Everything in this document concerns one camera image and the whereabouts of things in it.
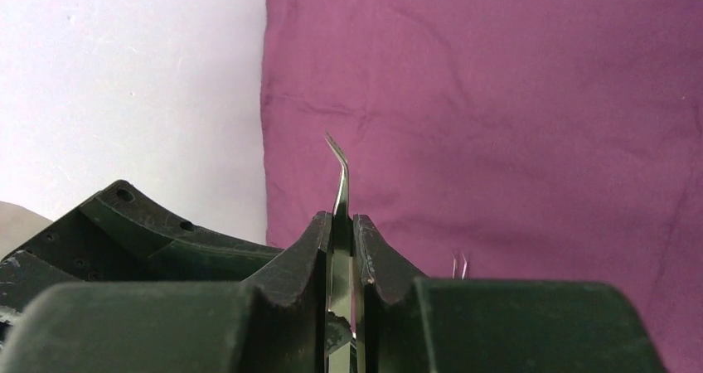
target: purple cloth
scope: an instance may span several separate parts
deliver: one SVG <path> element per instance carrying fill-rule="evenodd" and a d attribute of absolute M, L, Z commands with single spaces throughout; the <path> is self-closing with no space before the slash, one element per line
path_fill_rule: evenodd
<path fill-rule="evenodd" d="M 588 279 L 703 371 L 703 0 L 268 0 L 272 245 L 351 211 L 427 274 Z"/>

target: screw hole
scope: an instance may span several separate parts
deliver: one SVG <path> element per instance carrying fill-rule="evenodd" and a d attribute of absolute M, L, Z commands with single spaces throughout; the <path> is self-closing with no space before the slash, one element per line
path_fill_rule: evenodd
<path fill-rule="evenodd" d="M 88 261 L 86 261 L 86 260 L 84 260 L 84 259 L 82 259 L 82 258 L 74 259 L 74 260 L 73 260 L 73 265 L 74 265 L 77 269 L 86 269 L 86 268 L 88 268 Z"/>
<path fill-rule="evenodd" d="M 182 230 L 187 230 L 189 232 L 193 232 L 194 230 L 196 230 L 196 227 L 190 221 L 181 221 L 181 224 L 179 226 Z"/>
<path fill-rule="evenodd" d="M 44 234 L 44 239 L 49 243 L 54 243 L 59 239 L 59 235 L 55 234 L 54 232 L 46 232 Z"/>
<path fill-rule="evenodd" d="M 127 191 L 126 189 L 123 189 L 123 188 L 119 188 L 117 190 L 117 197 L 123 201 L 128 202 L 128 203 L 134 200 L 134 195 L 132 195 L 132 192 Z"/>
<path fill-rule="evenodd" d="M 88 280 L 99 280 L 102 278 L 102 274 L 98 271 L 90 271 L 88 272 Z"/>

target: maroon fabric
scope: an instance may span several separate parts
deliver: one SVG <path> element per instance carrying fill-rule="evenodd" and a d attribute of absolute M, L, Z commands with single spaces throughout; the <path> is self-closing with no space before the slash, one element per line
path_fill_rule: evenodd
<path fill-rule="evenodd" d="M 351 210 L 424 272 L 602 280 L 703 371 L 703 0 L 268 0 L 268 241 Z"/>

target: beige object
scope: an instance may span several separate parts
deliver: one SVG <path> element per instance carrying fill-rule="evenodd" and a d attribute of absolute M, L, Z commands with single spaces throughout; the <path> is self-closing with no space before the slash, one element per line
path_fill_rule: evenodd
<path fill-rule="evenodd" d="M 0 201 L 0 258 L 51 224 L 24 207 Z"/>

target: metal tweezers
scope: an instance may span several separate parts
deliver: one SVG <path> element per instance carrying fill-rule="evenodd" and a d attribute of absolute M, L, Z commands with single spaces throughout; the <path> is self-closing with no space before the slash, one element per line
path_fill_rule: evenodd
<path fill-rule="evenodd" d="M 349 217 L 349 166 L 344 152 L 332 139 L 329 133 L 325 138 L 335 156 L 342 165 L 339 176 L 337 198 L 332 210 L 332 235 L 327 245 L 327 310 L 338 317 L 352 322 L 352 292 L 355 294 L 357 305 L 363 305 L 361 283 L 358 283 L 358 261 L 352 219 Z M 356 342 L 356 366 L 352 366 L 352 344 L 337 349 L 326 356 L 326 371 L 331 373 L 347 373 L 366 371 L 365 352 L 363 344 Z"/>

